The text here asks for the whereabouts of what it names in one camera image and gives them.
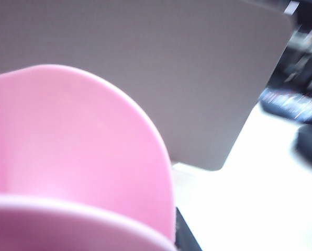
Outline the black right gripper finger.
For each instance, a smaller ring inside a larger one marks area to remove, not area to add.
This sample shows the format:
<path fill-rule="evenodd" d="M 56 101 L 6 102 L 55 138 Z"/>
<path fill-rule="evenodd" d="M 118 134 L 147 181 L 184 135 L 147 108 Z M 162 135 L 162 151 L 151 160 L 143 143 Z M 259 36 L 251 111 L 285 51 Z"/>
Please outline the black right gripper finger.
<path fill-rule="evenodd" d="M 180 251 L 202 251 L 178 208 L 176 208 L 175 246 Z"/>

